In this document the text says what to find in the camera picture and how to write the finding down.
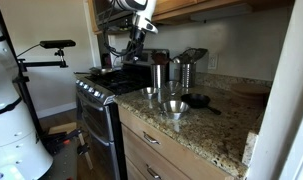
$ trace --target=electrical outlet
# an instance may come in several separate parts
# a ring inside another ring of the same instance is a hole
[[[208,69],[217,69],[218,67],[218,54],[209,54]]]

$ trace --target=granite countertop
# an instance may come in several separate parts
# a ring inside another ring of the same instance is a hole
[[[160,103],[179,100],[181,95],[187,93],[209,96],[209,105],[222,114],[216,115],[207,108],[190,109],[180,120],[168,119],[160,114]],[[248,169],[241,161],[247,136],[256,128],[263,107],[241,105],[233,102],[231,97],[230,91],[201,85],[184,88],[175,96],[161,89],[158,98],[148,100],[140,91],[135,91],[116,96],[114,101],[215,166],[242,179]]]

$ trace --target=black pan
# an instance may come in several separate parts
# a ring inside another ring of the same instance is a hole
[[[187,103],[191,108],[208,108],[217,115],[221,114],[221,111],[210,107],[208,104],[211,99],[203,94],[185,94],[181,96],[181,101]]]

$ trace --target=wooden floor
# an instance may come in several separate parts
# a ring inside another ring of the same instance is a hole
[[[47,131],[50,127],[67,124],[70,122],[77,122],[78,128],[83,129],[85,132],[83,133],[84,139],[86,143],[90,146],[90,137],[82,125],[82,121],[78,121],[76,119],[76,110],[70,110],[63,113],[59,113],[53,116],[45,117],[40,119],[40,124],[43,130]],[[104,168],[102,168],[97,162],[98,155],[89,151],[90,158],[93,164],[93,170],[88,168],[87,161],[85,156],[78,156],[78,164],[77,164],[77,179],[78,180],[108,180]]]

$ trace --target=wall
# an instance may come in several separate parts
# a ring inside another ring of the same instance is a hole
[[[64,48],[69,68],[30,67],[28,88],[39,117],[75,107],[73,72],[99,65],[96,38],[91,33],[87,3],[80,0],[1,0],[0,8],[16,54],[42,40],[72,39],[75,47]],[[26,62],[59,61],[57,49],[36,47],[20,58]]]
[[[160,26],[157,35],[149,33],[146,48],[167,48],[171,57],[187,47],[201,47],[218,54],[218,68],[200,72],[273,80],[288,26],[287,8],[235,16],[207,23]],[[128,35],[115,36],[115,47],[126,47]]]

